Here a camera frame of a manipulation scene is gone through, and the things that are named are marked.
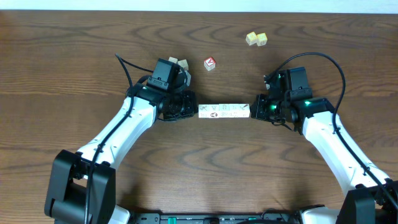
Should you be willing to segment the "block with blue side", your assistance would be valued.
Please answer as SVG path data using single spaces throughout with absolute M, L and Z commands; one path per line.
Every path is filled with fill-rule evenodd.
M 241 118 L 248 118 L 250 117 L 250 105 L 249 104 L 239 104 L 239 116 Z

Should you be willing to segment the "white block green 4 side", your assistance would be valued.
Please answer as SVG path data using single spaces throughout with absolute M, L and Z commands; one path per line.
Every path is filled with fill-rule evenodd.
M 208 105 L 198 105 L 198 117 L 199 118 L 209 117 Z

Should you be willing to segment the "white block green Z side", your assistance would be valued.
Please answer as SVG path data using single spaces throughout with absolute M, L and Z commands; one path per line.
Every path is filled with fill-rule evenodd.
M 229 117 L 230 118 L 238 118 L 240 113 L 238 104 L 230 104 L 229 105 Z

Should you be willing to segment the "white block yellow W side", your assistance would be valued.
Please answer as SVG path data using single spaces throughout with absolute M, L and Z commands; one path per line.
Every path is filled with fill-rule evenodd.
M 220 112 L 219 105 L 209 105 L 210 118 L 218 118 Z

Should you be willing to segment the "white block red U side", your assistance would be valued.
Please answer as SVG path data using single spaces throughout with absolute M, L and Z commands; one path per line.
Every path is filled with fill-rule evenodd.
M 219 104 L 220 118 L 229 118 L 230 110 L 229 104 Z

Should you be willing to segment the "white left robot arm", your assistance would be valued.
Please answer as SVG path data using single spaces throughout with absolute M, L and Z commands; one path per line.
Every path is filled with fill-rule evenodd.
M 56 223 L 127 223 L 131 213 L 116 204 L 116 170 L 139 136 L 156 120 L 177 121 L 198 111 L 191 90 L 127 89 L 115 117 L 77 152 L 60 151 L 52 164 L 44 205 Z

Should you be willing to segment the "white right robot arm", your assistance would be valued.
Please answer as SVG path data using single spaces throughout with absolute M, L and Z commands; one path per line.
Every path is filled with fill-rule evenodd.
M 299 223 L 397 223 L 397 182 L 380 170 L 345 130 L 326 98 L 298 101 L 257 95 L 252 118 L 274 125 L 293 123 L 325 160 L 345 200 L 340 209 L 312 206 L 298 211 Z

